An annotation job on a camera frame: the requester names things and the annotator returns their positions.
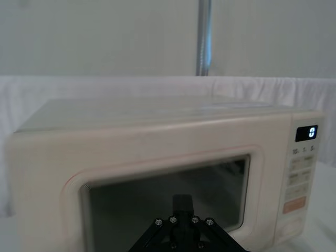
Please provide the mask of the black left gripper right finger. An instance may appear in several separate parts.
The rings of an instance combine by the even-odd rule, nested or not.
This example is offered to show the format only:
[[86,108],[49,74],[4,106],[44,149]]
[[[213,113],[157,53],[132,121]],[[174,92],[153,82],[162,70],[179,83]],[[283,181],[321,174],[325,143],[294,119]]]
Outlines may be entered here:
[[200,219],[194,215],[193,200],[183,196],[183,250],[184,251],[243,251],[213,218]]

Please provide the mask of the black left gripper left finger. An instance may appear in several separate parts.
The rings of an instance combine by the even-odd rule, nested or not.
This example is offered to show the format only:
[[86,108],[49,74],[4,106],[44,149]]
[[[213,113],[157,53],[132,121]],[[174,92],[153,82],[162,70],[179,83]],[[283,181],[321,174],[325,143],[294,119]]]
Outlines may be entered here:
[[172,214],[156,218],[129,251],[177,251],[183,238],[183,195],[174,195]]

